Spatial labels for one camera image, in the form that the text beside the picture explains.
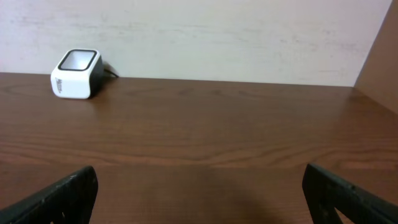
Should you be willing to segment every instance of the wooden table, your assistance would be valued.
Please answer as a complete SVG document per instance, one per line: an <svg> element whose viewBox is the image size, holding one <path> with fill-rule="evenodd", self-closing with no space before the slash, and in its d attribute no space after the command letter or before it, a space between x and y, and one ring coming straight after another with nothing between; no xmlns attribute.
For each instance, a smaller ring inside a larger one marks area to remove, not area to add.
<svg viewBox="0 0 398 224"><path fill-rule="evenodd" d="M0 207L91 164L92 223L311 223L316 162L398 203L398 117L352 88L0 74Z"/></svg>

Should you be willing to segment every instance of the power cord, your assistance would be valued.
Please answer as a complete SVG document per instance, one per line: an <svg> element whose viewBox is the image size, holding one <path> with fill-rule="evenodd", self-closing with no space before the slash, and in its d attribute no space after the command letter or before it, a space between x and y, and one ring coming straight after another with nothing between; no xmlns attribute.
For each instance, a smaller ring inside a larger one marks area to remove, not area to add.
<svg viewBox="0 0 398 224"><path fill-rule="evenodd" d="M108 69L105 68L104 72L108 72L109 74L113 75L114 77L119 78L119 75L117 75L116 73L112 72L111 70L108 70Z"/></svg>

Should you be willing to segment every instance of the black object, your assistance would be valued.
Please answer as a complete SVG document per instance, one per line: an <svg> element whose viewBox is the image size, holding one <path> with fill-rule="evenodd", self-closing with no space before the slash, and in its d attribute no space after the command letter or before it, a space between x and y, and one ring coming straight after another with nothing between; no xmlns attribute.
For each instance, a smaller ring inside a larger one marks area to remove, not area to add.
<svg viewBox="0 0 398 224"><path fill-rule="evenodd" d="M398 223L398 207L314 164L305 169L303 191L314 224L342 224L335 209L356 224Z"/></svg>
<svg viewBox="0 0 398 224"><path fill-rule="evenodd" d="M0 224L88 224L98 191L94 168L74 172L0 211Z"/></svg>

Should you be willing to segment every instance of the white device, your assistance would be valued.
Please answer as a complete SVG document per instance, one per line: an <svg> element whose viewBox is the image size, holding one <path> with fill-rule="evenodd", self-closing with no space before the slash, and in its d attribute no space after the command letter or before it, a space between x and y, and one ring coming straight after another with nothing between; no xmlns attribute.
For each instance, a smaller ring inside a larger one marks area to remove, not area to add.
<svg viewBox="0 0 398 224"><path fill-rule="evenodd" d="M70 50L51 73L52 91L62 98L87 99L101 87L103 73L97 50Z"/></svg>

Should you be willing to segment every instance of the logo on device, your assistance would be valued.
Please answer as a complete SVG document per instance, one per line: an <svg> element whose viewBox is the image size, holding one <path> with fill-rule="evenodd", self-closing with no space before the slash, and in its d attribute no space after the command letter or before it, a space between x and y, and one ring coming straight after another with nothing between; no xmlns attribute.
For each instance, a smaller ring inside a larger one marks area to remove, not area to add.
<svg viewBox="0 0 398 224"><path fill-rule="evenodd" d="M58 92L61 93L61 91L62 91L62 80L59 79L59 78L55 78L55 81L57 82Z"/></svg>

